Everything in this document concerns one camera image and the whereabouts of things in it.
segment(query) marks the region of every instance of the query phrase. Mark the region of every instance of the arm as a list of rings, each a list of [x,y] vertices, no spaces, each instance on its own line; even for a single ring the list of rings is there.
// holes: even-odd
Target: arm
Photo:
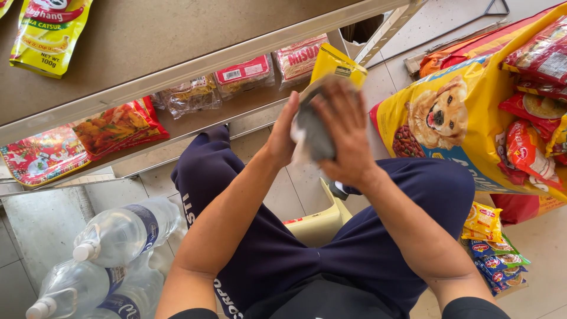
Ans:
[[[171,265],[156,319],[192,308],[216,312],[213,281],[232,258],[276,175],[291,161],[295,145],[289,134],[297,108],[293,92],[268,142],[191,226]]]
[[[313,101],[337,149],[335,161],[319,163],[325,173],[366,195],[408,266],[435,293],[441,312],[459,297],[496,303],[463,248],[374,162],[366,137],[362,95],[359,93],[359,101],[355,101],[341,85],[328,85],[325,90],[331,96],[332,108],[318,96]],[[423,246],[437,250],[423,250]]]

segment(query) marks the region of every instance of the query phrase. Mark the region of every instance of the bottle label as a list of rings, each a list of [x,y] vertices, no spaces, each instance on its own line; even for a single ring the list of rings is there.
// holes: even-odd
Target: bottle label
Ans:
[[[108,296],[97,308],[110,310],[121,319],[140,319],[138,305],[119,293]]]
[[[126,267],[105,268],[108,274],[108,295],[122,285],[122,280],[126,277]]]
[[[158,220],[155,218],[154,214],[144,206],[138,204],[131,204],[122,207],[123,209],[127,209],[134,214],[138,215],[143,221],[144,226],[146,227],[147,231],[147,240],[146,246],[142,249],[140,254],[143,254],[144,251],[150,249],[155,241],[158,239],[159,228],[158,228]]]

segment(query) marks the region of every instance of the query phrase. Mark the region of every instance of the dog food kibble image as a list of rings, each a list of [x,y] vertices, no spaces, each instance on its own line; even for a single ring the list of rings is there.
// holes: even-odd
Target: dog food kibble image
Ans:
[[[394,134],[392,149],[398,157],[425,157],[421,145],[407,125],[397,129]]]

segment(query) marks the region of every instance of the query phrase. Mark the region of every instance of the tile floor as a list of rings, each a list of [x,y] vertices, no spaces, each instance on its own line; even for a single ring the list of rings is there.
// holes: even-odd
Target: tile floor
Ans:
[[[368,109],[412,81],[407,76],[403,59],[424,51],[436,44],[473,32],[503,18],[511,21],[530,16],[559,0],[508,0],[511,13],[506,17],[481,18],[440,39],[425,44],[401,56],[388,60],[369,71],[364,85]],[[490,0],[429,0],[418,14],[377,54],[370,65],[397,52],[419,44],[437,34],[448,31],[466,20],[484,12]],[[496,0],[490,12],[503,12],[501,0]],[[267,140],[270,128],[258,130],[232,142],[233,151],[247,163]],[[373,154],[376,159],[386,158],[387,152],[377,133],[368,131]],[[139,201],[153,196],[167,196],[183,209],[179,193],[175,190],[169,174],[175,163],[147,171],[137,179],[87,186],[89,197],[96,212]],[[283,168],[277,175],[264,203],[281,220],[293,219],[328,208],[319,185],[320,171],[315,166]],[[363,196],[350,196],[345,205],[356,213],[368,206]],[[19,251],[10,223],[0,208],[0,311],[2,317],[22,318],[25,310],[37,298],[26,274],[23,256]],[[563,225],[567,224],[567,207],[557,209],[538,219],[506,228],[506,233],[516,247],[532,261],[526,278],[529,287],[516,291],[498,300],[512,318],[559,319],[567,317],[567,276],[563,264],[567,256],[567,242],[563,239]],[[151,263],[165,274],[173,260],[180,241],[187,231],[178,229],[168,242],[155,249]],[[435,297],[426,291],[414,310],[412,319],[440,318]]]

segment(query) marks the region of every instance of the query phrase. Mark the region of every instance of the person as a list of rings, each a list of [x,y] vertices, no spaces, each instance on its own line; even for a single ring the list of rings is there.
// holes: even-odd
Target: person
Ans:
[[[474,197],[471,173],[434,158],[374,161],[362,95],[326,83],[311,105],[336,147],[318,164],[370,207],[322,247],[298,241],[262,203],[291,161],[293,92],[266,144],[244,165],[229,132],[198,135],[171,174],[189,231],[163,287],[156,319],[409,318],[429,286],[443,319],[508,318],[455,240]]]

